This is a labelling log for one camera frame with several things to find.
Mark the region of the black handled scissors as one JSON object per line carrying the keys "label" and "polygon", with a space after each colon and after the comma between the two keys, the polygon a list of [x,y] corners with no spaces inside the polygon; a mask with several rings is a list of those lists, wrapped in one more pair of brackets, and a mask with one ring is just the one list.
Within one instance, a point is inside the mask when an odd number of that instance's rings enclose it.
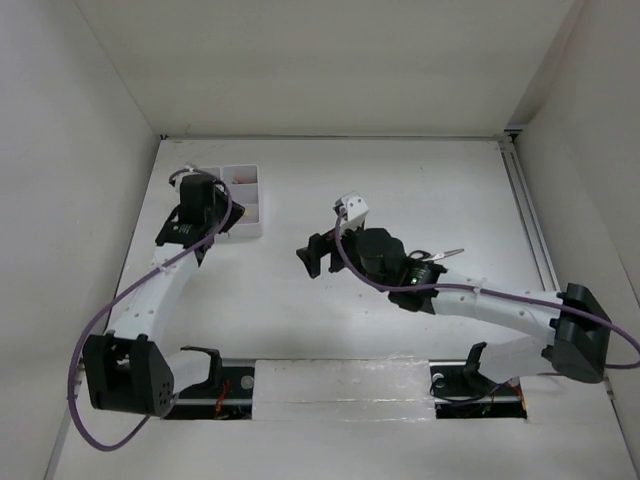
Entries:
{"label": "black handled scissors", "polygon": [[411,259],[414,260],[419,260],[419,261],[432,261],[432,262],[438,262],[441,261],[445,258],[449,258],[455,255],[459,255],[465,252],[464,248],[458,248],[458,249],[452,249],[452,250],[446,250],[443,252],[439,252],[439,253],[429,253],[427,251],[424,250],[414,250],[409,254],[409,257]]}

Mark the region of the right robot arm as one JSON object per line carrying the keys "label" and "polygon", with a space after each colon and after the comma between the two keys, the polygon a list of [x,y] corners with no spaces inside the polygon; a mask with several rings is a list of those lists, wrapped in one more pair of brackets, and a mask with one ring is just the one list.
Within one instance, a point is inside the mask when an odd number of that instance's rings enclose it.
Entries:
{"label": "right robot arm", "polygon": [[355,273],[388,294],[391,303],[410,312],[483,321],[519,333],[519,338],[474,344],[460,373],[465,387],[483,394],[514,377],[553,370],[574,381],[602,381],[610,331],[591,321],[603,310],[590,291],[571,284],[564,292],[501,293],[437,263],[421,250],[408,253],[403,243],[382,228],[359,227],[341,237],[312,235],[296,252],[310,277],[351,266]]}

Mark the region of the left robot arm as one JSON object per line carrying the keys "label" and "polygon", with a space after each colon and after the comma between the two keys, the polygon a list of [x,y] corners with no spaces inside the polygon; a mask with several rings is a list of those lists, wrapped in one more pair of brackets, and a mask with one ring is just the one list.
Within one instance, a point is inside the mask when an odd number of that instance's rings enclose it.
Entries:
{"label": "left robot arm", "polygon": [[179,203],[155,239],[150,279],[134,287],[129,305],[105,333],[89,335],[82,345],[89,398],[98,410],[162,417],[185,391],[208,397],[225,388],[218,350],[187,346],[166,357],[159,343],[215,237],[245,209],[205,170],[183,169],[170,183]]}

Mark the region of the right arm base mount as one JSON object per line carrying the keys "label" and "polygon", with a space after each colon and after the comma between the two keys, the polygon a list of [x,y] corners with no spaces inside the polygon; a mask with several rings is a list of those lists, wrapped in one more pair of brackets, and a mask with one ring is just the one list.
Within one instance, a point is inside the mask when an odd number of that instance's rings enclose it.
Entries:
{"label": "right arm base mount", "polygon": [[434,399],[438,420],[523,419],[528,418],[520,379],[503,383],[474,383],[463,375],[458,364],[430,367],[429,393]]}

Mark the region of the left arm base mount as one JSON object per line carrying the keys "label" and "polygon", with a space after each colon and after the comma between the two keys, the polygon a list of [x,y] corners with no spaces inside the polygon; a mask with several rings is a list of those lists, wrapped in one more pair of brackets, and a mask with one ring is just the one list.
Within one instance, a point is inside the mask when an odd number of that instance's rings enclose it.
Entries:
{"label": "left arm base mount", "polygon": [[181,392],[164,420],[251,420],[255,363],[223,362],[219,387],[196,385]]}

